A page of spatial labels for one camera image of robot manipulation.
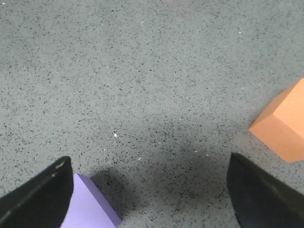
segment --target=purple foam block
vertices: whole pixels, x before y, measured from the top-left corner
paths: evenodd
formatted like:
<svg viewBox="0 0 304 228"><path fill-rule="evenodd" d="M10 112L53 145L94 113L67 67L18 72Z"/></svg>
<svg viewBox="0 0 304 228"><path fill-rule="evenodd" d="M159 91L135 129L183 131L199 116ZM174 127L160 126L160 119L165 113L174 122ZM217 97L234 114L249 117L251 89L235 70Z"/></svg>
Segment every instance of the purple foam block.
<svg viewBox="0 0 304 228"><path fill-rule="evenodd" d="M61 228L116 228L121 222L92 180L75 173L74 192Z"/></svg>

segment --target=cube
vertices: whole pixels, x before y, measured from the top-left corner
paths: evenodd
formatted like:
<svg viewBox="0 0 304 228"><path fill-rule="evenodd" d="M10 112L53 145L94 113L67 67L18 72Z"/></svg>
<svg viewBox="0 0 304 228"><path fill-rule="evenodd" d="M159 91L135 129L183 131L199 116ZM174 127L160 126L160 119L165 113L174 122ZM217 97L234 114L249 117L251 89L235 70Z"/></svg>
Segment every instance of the cube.
<svg viewBox="0 0 304 228"><path fill-rule="evenodd" d="M304 159L304 78L265 108L249 128L286 162Z"/></svg>
<svg viewBox="0 0 304 228"><path fill-rule="evenodd" d="M74 174L74 192L61 228L116 228L113 208L89 177Z"/></svg>

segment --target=orange foam cube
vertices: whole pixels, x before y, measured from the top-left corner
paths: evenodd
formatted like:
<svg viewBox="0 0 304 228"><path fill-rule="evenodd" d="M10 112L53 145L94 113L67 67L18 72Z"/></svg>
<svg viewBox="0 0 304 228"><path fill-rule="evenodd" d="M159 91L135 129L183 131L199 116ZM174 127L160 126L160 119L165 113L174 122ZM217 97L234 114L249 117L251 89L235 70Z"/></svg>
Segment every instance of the orange foam cube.
<svg viewBox="0 0 304 228"><path fill-rule="evenodd" d="M304 78L265 108L249 128L286 162L304 159Z"/></svg>

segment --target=concrete floor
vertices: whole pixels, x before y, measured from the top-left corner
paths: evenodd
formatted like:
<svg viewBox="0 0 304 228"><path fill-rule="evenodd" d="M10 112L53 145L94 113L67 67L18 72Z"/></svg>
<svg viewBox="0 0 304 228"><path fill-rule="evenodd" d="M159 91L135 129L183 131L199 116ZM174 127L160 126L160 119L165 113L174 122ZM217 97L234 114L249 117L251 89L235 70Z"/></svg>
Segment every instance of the concrete floor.
<svg viewBox="0 0 304 228"><path fill-rule="evenodd" d="M304 193L247 130L303 76L303 1L4 3L0 195L69 155L121 228L238 228L231 152Z"/></svg>

